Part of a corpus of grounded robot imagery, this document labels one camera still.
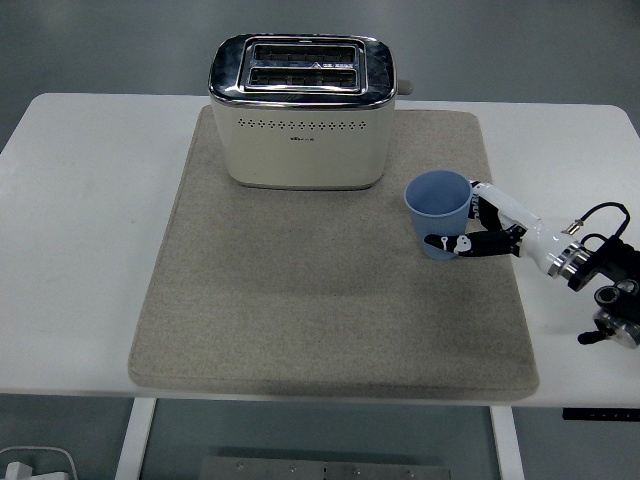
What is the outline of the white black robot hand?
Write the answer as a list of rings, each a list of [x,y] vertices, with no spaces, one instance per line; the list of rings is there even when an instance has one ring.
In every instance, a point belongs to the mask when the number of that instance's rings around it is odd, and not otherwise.
[[[460,235],[429,234],[424,238],[427,245],[460,257],[528,257],[552,278],[570,278],[589,258],[573,236],[547,228],[538,216],[495,186],[473,181],[471,189],[468,217],[479,221],[483,229]]]

